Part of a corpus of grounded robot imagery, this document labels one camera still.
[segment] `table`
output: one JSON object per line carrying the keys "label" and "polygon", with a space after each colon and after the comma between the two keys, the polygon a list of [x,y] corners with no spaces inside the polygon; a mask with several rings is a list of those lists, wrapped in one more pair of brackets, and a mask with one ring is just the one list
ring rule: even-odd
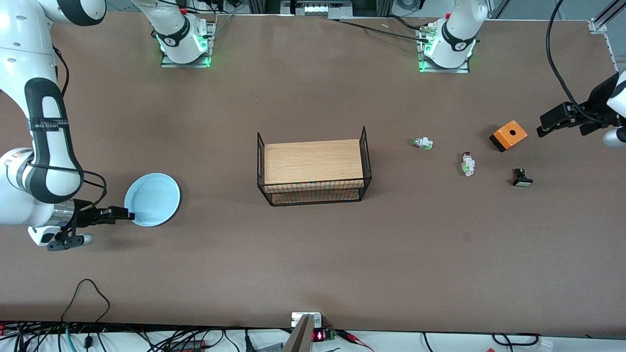
{"label": "table", "polygon": [[[545,29],[488,21],[471,73],[443,75],[418,71],[415,43],[322,18],[237,16],[204,70],[161,69],[140,13],[56,25],[74,149],[107,178],[102,205],[122,205],[150,172],[175,177],[183,201],[166,225],[101,225],[94,244],[66,252],[0,228],[0,319],[57,320],[90,277],[112,302],[107,321],[279,327],[293,311],[321,311],[344,329],[626,333],[624,151],[603,147],[601,132],[536,136],[539,116],[566,100]],[[555,23],[552,41],[580,101],[613,74],[584,22]],[[0,115],[0,150],[28,146],[6,95]],[[513,119],[529,136],[500,153],[488,137]],[[362,202],[267,204],[257,132],[309,142],[362,126],[373,176]],[[432,150],[411,146],[423,136]],[[510,185],[518,167],[531,187]],[[104,307],[84,288],[68,319]]]}

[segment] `plate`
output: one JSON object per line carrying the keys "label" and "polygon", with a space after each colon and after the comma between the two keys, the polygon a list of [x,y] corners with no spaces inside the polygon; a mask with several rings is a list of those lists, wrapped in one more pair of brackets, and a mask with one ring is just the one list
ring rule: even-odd
{"label": "plate", "polygon": [[130,186],[124,208],[135,213],[139,226],[158,226],[169,220],[180,205],[180,188],[164,173],[149,173]]}

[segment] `black wire basket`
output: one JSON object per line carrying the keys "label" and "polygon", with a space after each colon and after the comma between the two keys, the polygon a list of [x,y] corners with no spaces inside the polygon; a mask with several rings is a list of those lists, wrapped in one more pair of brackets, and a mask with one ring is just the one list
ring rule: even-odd
{"label": "black wire basket", "polygon": [[257,134],[257,186],[273,206],[360,202],[372,180],[365,127],[359,139],[362,177],[308,182],[265,183],[265,143]]}

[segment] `metal bracket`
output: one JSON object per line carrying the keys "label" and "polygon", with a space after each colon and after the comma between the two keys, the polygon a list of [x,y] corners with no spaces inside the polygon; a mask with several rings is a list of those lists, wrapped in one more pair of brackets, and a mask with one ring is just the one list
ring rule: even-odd
{"label": "metal bracket", "polygon": [[291,313],[291,327],[295,328],[296,325],[298,325],[298,322],[300,321],[300,318],[305,315],[305,314],[310,314],[313,315],[313,319],[314,319],[314,327],[315,329],[317,328],[321,328],[322,327],[322,313],[320,312],[295,312],[295,313]]}
{"label": "metal bracket", "polygon": [[211,58],[213,57],[213,42],[215,41],[215,22],[207,22],[206,19],[200,19],[203,25],[200,26],[200,34],[198,35],[198,45],[207,50],[197,59],[190,63],[180,64],[170,60],[165,53],[161,58],[161,67],[163,68],[207,68],[211,67]]}
{"label": "metal bracket", "polygon": [[[415,30],[415,36],[418,38],[426,38],[426,35],[418,30]],[[419,61],[419,71],[420,72],[440,72],[440,73],[469,73],[470,72],[470,61],[469,58],[465,59],[465,62],[455,68],[443,68],[436,63],[434,63],[429,57],[424,55],[424,50],[426,49],[428,43],[422,43],[420,41],[416,41],[418,44],[418,61]]]}
{"label": "metal bracket", "polygon": [[596,27],[597,22],[595,18],[592,18],[591,20],[587,21],[587,26],[589,27],[589,31],[591,32],[591,34],[604,34],[607,32],[607,27],[604,24],[601,25],[600,27]]}
{"label": "metal bracket", "polygon": [[607,31],[606,24],[615,18],[623,9],[626,8],[626,0],[614,0],[602,10],[598,16],[592,18],[589,22],[589,31],[592,34],[602,34]]}

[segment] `orange box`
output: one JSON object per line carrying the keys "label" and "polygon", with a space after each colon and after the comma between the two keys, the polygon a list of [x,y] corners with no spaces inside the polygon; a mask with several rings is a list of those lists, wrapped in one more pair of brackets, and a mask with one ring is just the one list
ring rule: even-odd
{"label": "orange box", "polygon": [[520,124],[513,120],[495,131],[494,134],[489,137],[489,140],[500,152],[504,152],[527,136],[528,134]]}

